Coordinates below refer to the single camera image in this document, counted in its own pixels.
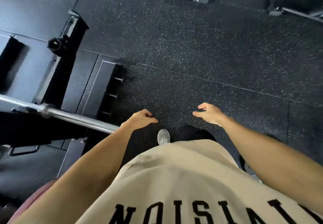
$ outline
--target shoe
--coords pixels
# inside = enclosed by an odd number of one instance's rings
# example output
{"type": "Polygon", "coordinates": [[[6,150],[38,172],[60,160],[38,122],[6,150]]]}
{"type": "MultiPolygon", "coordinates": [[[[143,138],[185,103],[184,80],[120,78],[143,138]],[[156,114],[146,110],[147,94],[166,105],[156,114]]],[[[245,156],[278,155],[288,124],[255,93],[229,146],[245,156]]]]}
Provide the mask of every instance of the shoe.
{"type": "Polygon", "coordinates": [[[171,143],[171,136],[166,129],[162,129],[158,132],[157,141],[159,145],[171,143]]]}

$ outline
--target pink fabric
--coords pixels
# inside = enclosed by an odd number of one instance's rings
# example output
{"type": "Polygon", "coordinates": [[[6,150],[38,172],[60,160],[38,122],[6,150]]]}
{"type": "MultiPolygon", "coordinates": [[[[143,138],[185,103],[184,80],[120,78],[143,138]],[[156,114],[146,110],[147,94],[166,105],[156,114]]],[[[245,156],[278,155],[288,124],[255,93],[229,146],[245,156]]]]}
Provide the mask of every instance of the pink fabric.
{"type": "Polygon", "coordinates": [[[34,192],[33,195],[31,195],[20,207],[19,209],[14,213],[14,215],[10,218],[9,222],[7,224],[10,224],[14,219],[19,217],[26,209],[28,209],[37,199],[39,199],[41,196],[43,196],[44,193],[47,192],[47,190],[57,181],[57,179],[51,180],[47,184],[43,185],[40,189],[38,189],[36,192],[34,192]]]}

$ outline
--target forearm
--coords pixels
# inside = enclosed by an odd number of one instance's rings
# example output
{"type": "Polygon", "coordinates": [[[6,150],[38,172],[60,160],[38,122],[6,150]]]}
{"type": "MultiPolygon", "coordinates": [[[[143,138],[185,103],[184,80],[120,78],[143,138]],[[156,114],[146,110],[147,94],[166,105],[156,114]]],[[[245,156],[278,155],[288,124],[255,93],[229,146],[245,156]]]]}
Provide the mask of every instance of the forearm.
{"type": "Polygon", "coordinates": [[[75,223],[114,180],[132,132],[124,126],[98,143],[14,223],[75,223]]]}
{"type": "Polygon", "coordinates": [[[322,209],[317,209],[323,204],[323,168],[319,164],[284,143],[229,118],[224,118],[221,126],[261,180],[322,213],[322,209]]]}

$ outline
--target black pants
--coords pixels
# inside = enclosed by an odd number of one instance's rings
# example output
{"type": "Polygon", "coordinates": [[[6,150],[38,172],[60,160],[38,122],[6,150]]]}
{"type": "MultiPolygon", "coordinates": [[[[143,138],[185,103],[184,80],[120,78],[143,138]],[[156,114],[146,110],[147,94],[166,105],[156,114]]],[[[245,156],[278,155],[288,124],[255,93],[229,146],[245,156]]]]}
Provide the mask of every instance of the black pants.
{"type": "Polygon", "coordinates": [[[200,130],[191,125],[184,125],[179,128],[177,135],[174,136],[174,141],[192,141],[208,139],[216,142],[216,139],[207,130],[200,130]]]}

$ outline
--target beige shirt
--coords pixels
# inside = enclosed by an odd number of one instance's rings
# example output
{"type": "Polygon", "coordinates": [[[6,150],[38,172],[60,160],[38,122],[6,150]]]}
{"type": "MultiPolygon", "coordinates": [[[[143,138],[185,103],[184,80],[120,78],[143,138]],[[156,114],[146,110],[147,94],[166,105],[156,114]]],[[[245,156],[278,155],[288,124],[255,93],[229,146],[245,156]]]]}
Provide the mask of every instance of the beige shirt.
{"type": "Polygon", "coordinates": [[[239,169],[220,144],[198,140],[164,144],[138,155],[77,224],[322,222],[239,169]]]}

